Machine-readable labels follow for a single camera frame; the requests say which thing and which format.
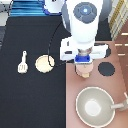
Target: round coaster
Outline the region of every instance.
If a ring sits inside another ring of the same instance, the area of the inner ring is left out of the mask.
[[[54,59],[51,56],[49,56],[49,62],[51,66],[55,65]],[[38,71],[46,73],[53,69],[53,67],[49,65],[49,62],[48,62],[48,55],[43,55],[36,60],[35,66]]]
[[[112,76],[115,73],[114,66],[109,62],[102,62],[98,66],[98,70],[103,76]]]

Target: white bowl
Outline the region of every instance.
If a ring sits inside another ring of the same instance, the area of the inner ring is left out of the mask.
[[[112,97],[98,87],[83,89],[76,98],[76,111],[80,119],[91,127],[105,127],[115,116]]]

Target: black table mat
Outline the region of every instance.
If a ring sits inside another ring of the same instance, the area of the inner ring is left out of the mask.
[[[66,67],[43,74],[36,59],[47,54],[49,40],[60,23],[56,17],[10,17],[0,51],[0,128],[66,128]],[[60,26],[51,46],[59,61],[60,42],[70,34]],[[28,72],[17,66],[26,50]]]

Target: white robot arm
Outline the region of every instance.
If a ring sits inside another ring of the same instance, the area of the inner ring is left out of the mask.
[[[104,58],[108,46],[94,46],[95,37],[99,21],[105,20],[111,10],[111,0],[67,0],[61,9],[62,20],[72,36],[62,39],[60,59],[91,63]]]

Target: cable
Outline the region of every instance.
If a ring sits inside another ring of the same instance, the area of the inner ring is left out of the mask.
[[[2,1],[0,1],[0,3],[4,6],[4,11],[7,11],[6,7],[5,7],[5,4],[3,4]]]
[[[61,21],[61,22],[59,23],[59,25],[56,27],[56,29],[55,29],[55,31],[54,31],[54,33],[53,33],[53,36],[52,36],[52,38],[51,38],[51,40],[50,40],[50,42],[49,42],[49,47],[48,47],[48,62],[49,62],[49,65],[50,65],[51,67],[59,67],[59,66],[61,66],[61,65],[67,63],[67,61],[66,61],[66,62],[61,63],[61,64],[59,64],[59,65],[54,65],[54,66],[52,66],[52,65],[50,64],[50,61],[49,61],[51,43],[52,43],[52,40],[53,40],[53,38],[54,38],[54,35],[55,35],[57,29],[58,29],[58,28],[60,27],[60,25],[61,25],[61,23],[62,23],[62,21]]]
[[[10,15],[9,15],[9,11],[11,10],[11,4],[12,4],[12,2],[13,2],[13,0],[12,0],[12,1],[10,2],[10,4],[9,4],[9,9],[8,9],[8,12],[7,12],[7,13],[8,13],[8,16],[10,16]]]

